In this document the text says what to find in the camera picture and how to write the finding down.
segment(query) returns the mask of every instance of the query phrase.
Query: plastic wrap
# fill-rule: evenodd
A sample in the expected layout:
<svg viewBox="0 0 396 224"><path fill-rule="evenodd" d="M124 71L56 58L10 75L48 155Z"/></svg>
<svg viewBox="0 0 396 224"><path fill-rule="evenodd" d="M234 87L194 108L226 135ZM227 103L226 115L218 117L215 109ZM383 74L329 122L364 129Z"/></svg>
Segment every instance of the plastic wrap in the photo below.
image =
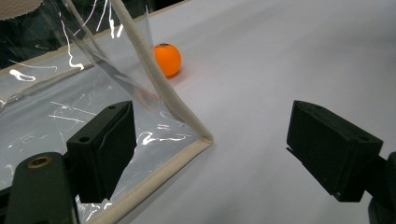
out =
<svg viewBox="0 0 396 224"><path fill-rule="evenodd" d="M141 0L124 5L152 46L149 5ZM172 101L158 93L158 84L154 88L110 1L45 0L18 13L0 21L7 28L0 34L0 189L11 186L21 161L47 151L64 154L74 133L121 101L134 101L134 157L110 201L78 202L82 222L202 138L178 111L170 112L172 103L165 102Z"/></svg>

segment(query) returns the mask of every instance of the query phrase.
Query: clear plastic sheet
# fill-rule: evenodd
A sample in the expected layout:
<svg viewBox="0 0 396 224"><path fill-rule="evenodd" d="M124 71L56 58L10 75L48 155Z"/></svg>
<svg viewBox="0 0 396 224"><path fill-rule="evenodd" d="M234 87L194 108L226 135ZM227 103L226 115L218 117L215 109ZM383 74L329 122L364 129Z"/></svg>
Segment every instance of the clear plastic sheet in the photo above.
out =
<svg viewBox="0 0 396 224"><path fill-rule="evenodd" d="M151 43L149 5L141 0L124 4ZM134 158L110 201L78 202L82 222L200 137L169 112L109 1L45 0L27 14L0 22L7 28L0 34L0 189L11 186L21 161L47 151L64 154L74 133L121 101L134 101Z"/></svg>

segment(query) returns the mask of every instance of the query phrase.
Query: screw hole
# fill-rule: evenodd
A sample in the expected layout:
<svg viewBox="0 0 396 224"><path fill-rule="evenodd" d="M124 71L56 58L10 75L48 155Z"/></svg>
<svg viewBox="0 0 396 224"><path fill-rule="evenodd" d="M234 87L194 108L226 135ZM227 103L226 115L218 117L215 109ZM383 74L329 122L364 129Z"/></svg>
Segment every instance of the screw hole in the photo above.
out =
<svg viewBox="0 0 396 224"><path fill-rule="evenodd" d="M47 164L49 164L52 161L51 157L38 157L35 158L31 161L29 161L29 163L27 164L27 167L29 169L36 169L36 168L40 168L43 167Z"/></svg>
<svg viewBox="0 0 396 224"><path fill-rule="evenodd" d="M368 137L365 137L365 136L359 136L358 138L359 138L361 141L365 141L365 142L369 141L369 138L368 138Z"/></svg>
<svg viewBox="0 0 396 224"><path fill-rule="evenodd" d="M85 142L88 142L88 141L90 141L89 137L82 137L82 138L79 139L79 142L81 142L81 143L85 143Z"/></svg>

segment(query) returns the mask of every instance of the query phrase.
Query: white surface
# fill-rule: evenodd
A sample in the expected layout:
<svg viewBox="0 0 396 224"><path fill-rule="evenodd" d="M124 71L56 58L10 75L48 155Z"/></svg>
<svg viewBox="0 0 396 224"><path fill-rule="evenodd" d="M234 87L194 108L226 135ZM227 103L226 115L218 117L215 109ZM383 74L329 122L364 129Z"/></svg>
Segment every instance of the white surface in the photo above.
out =
<svg viewBox="0 0 396 224"><path fill-rule="evenodd" d="M396 150L396 2L191 0L151 19L180 49L171 83L215 136L122 223L369 223L285 149L295 99Z"/></svg>

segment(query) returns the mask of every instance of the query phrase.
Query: orange ball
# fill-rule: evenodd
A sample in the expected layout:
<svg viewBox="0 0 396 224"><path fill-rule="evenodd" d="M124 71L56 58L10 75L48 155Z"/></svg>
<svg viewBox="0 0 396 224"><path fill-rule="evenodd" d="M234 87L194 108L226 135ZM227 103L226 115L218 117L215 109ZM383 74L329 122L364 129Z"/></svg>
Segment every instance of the orange ball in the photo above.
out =
<svg viewBox="0 0 396 224"><path fill-rule="evenodd" d="M181 66L181 55L178 49L170 44L159 44L154 47L155 60L166 77L177 74Z"/></svg>

